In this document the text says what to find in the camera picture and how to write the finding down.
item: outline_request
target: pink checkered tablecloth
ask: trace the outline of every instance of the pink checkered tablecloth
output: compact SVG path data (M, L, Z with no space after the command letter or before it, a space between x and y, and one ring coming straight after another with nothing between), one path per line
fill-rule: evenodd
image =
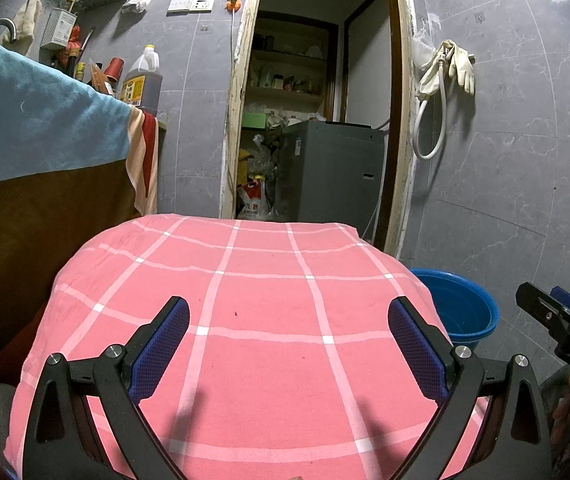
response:
M5 455L20 472L49 354L97 356L181 296L190 328L140 407L190 480L388 479L436 407L387 327L403 295L444 331L422 283L340 224L156 215L105 231L56 277ZM114 468L131 475L100 402L90 406ZM480 420L445 476L462 468Z

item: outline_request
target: red cup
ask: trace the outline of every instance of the red cup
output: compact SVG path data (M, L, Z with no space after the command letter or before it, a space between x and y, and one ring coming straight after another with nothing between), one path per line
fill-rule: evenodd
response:
M113 83L117 83L120 79L120 74L123 72L123 65L125 64L125 60L119 57L114 57L110 61L110 65L105 70L104 74L107 76Z

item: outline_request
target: light switch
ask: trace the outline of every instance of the light switch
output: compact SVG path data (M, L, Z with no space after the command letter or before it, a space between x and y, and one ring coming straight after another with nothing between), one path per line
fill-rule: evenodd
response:
M187 12L193 0L171 0L167 12Z
M191 1L191 12L207 12L214 9L214 0L192 0Z

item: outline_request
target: faucet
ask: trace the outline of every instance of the faucet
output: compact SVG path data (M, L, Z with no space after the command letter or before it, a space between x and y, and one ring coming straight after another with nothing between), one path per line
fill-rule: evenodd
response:
M7 27L9 30L9 42L16 41L16 24L9 18L0 18L0 25Z

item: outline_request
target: shelf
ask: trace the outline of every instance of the shelf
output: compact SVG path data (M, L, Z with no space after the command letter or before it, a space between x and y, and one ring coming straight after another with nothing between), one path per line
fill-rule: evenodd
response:
M249 86L245 92L248 99L278 99L287 100L289 102L297 102L310 106L318 106L322 103L324 96L315 94L306 94L304 92L288 92L277 88L261 88L259 86Z
M302 54L290 54L289 52L280 52L277 50L252 50L252 58L258 61L306 66L308 68L322 70L323 72L327 70L327 62L324 59L302 56Z

